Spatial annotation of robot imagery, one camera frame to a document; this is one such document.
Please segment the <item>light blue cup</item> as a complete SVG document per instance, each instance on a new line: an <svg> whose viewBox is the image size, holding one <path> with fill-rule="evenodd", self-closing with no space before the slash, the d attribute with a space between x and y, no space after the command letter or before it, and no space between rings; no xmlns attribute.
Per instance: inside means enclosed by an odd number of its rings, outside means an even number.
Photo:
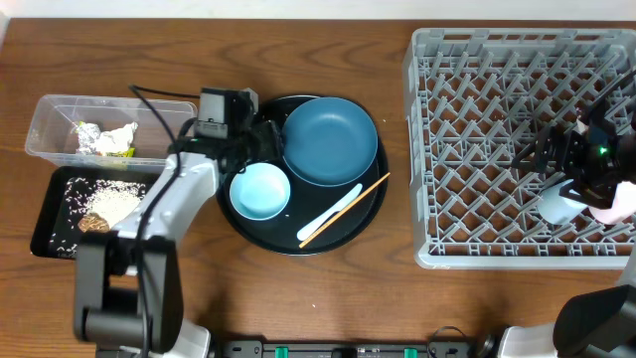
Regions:
<svg viewBox="0 0 636 358"><path fill-rule="evenodd" d="M564 180L540 194L537 210L541 217L552 225L559 226L569 223L587 208L585 204L565 198L559 194L559 190L570 182L571 179Z"/></svg>

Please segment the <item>wooden chopstick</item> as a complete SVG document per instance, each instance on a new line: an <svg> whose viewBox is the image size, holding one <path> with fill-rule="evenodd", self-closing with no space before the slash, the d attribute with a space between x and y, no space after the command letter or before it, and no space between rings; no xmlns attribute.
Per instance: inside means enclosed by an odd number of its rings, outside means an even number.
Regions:
<svg viewBox="0 0 636 358"><path fill-rule="evenodd" d="M391 173L385 174L381 177L377 182L368 187L365 191L362 191L359 196L347 205L342 211L332 215L317 231L315 231L307 240L301 242L299 244L299 248L303 249L308 246L315 238L317 238L320 234L322 234L329 226L338 221L345 213L355 207L360 201L366 198L370 193L372 193L381 183L385 182Z"/></svg>

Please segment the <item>pink cup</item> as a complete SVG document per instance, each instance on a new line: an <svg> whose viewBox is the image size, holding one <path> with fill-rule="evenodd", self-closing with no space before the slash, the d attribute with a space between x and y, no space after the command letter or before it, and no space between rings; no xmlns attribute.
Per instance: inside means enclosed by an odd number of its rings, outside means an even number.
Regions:
<svg viewBox="0 0 636 358"><path fill-rule="evenodd" d="M610 209L589 208L591 216L598 222L606 225L615 225L636 211L635 185L631 182L622 182L616 188L614 200Z"/></svg>

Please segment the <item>light blue bowl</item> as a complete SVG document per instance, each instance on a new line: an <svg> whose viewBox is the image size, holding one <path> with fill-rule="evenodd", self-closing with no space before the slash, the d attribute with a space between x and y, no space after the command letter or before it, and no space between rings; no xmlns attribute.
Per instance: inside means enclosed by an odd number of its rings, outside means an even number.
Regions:
<svg viewBox="0 0 636 358"><path fill-rule="evenodd" d="M248 165L231 182L230 200L244 218L266 221L277 216L291 198L291 185L279 167L269 163Z"/></svg>

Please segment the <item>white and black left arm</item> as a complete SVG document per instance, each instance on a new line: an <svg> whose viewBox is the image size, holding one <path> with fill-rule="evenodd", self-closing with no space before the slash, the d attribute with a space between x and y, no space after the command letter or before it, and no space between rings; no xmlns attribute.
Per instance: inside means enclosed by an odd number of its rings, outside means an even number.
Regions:
<svg viewBox="0 0 636 358"><path fill-rule="evenodd" d="M210 357L211 332L184 316L177 249L226 177L278 159L273 121L252 89L203 88L199 112L170 132L165 167L139 205L76 254L74 335L98 357Z"/></svg>

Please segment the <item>brown cookie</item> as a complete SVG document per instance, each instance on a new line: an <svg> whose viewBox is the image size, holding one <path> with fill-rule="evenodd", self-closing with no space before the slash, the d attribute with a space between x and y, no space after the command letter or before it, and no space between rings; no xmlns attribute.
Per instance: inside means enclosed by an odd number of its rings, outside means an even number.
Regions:
<svg viewBox="0 0 636 358"><path fill-rule="evenodd" d="M84 215L80 219L78 223L78 227L83 233L85 232L105 233L110 230L110 226L108 225L108 222L96 213L88 213Z"/></svg>

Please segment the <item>dark blue plate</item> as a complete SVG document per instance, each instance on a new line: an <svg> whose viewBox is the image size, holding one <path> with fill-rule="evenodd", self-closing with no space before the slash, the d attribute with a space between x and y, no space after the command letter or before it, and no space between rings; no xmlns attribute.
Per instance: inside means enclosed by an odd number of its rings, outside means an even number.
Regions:
<svg viewBox="0 0 636 358"><path fill-rule="evenodd" d="M317 97L293 109L282 127L283 159L300 179L336 187L361 177L380 144L371 116L340 97Z"/></svg>

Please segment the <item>foil snack wrapper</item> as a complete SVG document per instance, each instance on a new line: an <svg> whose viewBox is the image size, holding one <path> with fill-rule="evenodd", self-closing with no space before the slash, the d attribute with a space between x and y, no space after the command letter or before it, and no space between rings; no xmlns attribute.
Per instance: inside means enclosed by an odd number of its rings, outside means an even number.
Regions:
<svg viewBox="0 0 636 358"><path fill-rule="evenodd" d="M98 155L93 148L95 141L102 133L97 124L80 121L77 124L75 133L78 135L79 141L79 147L76 150L77 154Z"/></svg>

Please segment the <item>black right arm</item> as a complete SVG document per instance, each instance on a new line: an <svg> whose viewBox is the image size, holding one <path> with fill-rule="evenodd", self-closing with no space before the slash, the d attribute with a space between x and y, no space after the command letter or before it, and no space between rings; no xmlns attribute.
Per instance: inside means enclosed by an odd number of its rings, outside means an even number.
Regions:
<svg viewBox="0 0 636 358"><path fill-rule="evenodd" d="M588 211L593 220L578 237L596 235L592 247L600 254L635 245L635 132L619 131L608 116L611 95L634 84L633 70L620 75L578 115L574 129L544 127L511 162L525 172L560 174L542 191L538 212L550 224L565 225ZM506 328L493 345L496 356L634 356L635 256L621 263L612 287L571 298L555 322Z"/></svg>

